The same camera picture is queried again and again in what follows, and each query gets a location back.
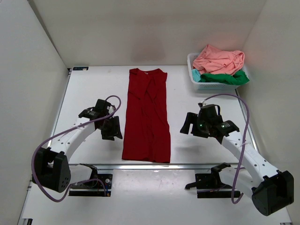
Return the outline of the red t-shirt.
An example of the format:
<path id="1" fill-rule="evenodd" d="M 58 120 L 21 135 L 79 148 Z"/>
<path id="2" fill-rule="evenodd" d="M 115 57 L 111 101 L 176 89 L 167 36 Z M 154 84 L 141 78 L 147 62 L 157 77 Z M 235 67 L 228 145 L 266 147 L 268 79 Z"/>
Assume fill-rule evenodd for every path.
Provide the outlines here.
<path id="1" fill-rule="evenodd" d="M 170 162 L 166 80 L 161 69 L 129 71 L 123 160 Z"/>

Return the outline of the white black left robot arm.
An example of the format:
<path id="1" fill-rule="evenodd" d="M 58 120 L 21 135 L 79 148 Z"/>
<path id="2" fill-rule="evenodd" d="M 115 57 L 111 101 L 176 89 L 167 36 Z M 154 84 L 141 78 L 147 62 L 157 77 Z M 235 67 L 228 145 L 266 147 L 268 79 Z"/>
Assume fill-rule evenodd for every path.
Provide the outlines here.
<path id="1" fill-rule="evenodd" d="M 88 187 L 96 185 L 98 175 L 94 166 L 86 163 L 70 165 L 69 161 L 78 147 L 96 130 L 100 130 L 103 140 L 122 139 L 120 120 L 115 115 L 118 109 L 108 99 L 99 99 L 94 107 L 79 113 L 71 128 L 52 137 L 49 147 L 39 146 L 31 161 L 33 182 L 42 191 L 48 188 L 58 193 L 74 184 L 84 183 Z"/>

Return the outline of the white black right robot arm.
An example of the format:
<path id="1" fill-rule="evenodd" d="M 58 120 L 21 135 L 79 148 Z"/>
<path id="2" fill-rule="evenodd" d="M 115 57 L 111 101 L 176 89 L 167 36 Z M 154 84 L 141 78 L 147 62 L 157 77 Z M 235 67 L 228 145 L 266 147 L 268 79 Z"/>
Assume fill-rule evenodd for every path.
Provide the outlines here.
<path id="1" fill-rule="evenodd" d="M 206 178 L 189 183 L 186 189 L 211 183 L 214 188 L 229 185 L 249 197 L 264 216 L 294 202 L 294 178 L 288 171 L 281 172 L 264 159 L 252 146 L 243 141 L 239 128 L 230 120 L 224 121 L 218 105 L 199 105 L 199 113 L 188 112 L 182 134 L 215 138 L 229 150 L 246 169 L 236 175 L 237 168 L 229 163 L 212 167 Z"/>

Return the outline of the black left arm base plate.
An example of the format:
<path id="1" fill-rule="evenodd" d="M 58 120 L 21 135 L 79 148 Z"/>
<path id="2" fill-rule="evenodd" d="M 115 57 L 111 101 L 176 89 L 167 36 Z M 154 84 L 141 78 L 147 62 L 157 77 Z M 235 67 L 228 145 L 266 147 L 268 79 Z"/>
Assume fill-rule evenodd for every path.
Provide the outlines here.
<path id="1" fill-rule="evenodd" d="M 110 197 L 113 184 L 113 170 L 98 170 L 97 179 L 99 181 L 90 181 L 72 185 L 68 191 L 69 196 L 78 197 Z"/>

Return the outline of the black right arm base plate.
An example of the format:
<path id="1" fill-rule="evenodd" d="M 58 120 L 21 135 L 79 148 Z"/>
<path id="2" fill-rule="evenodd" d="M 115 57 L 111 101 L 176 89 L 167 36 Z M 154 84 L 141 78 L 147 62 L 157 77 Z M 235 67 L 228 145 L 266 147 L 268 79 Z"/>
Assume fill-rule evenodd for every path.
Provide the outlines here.
<path id="1" fill-rule="evenodd" d="M 231 198 L 232 187 L 218 183 L 212 174 L 196 173 L 195 182 L 185 186 L 185 190 L 196 188 L 198 199 Z"/>

